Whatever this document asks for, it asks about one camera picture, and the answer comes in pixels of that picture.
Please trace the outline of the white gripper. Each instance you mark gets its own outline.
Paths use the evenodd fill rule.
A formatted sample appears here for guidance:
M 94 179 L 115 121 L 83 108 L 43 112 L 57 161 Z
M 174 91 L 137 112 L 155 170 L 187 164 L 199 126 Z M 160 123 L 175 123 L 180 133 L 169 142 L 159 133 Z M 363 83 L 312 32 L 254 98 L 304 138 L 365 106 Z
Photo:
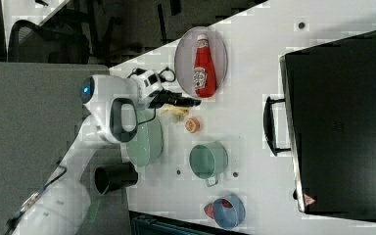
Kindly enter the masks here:
M 165 78 L 154 70 L 136 70 L 136 82 L 138 85 L 138 101 L 139 109 L 159 109 L 165 101 L 160 100 L 160 95 L 165 94 L 163 82 Z M 176 100 L 173 106 L 190 108 L 201 105 L 201 100 L 183 100 L 182 93 L 167 93 L 167 100 Z

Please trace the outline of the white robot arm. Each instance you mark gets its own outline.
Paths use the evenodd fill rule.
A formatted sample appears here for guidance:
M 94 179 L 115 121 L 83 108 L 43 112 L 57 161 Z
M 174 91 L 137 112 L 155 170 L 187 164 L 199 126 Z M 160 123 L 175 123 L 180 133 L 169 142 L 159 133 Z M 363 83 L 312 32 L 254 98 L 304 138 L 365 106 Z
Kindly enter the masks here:
M 89 116 L 43 188 L 23 202 L 7 222 L 5 235 L 74 235 L 91 205 L 80 183 L 94 154 L 101 148 L 127 143 L 137 134 L 137 112 L 165 104 L 191 108 L 201 104 L 163 88 L 165 78 L 153 70 L 137 69 L 126 78 L 93 74 L 80 87 Z

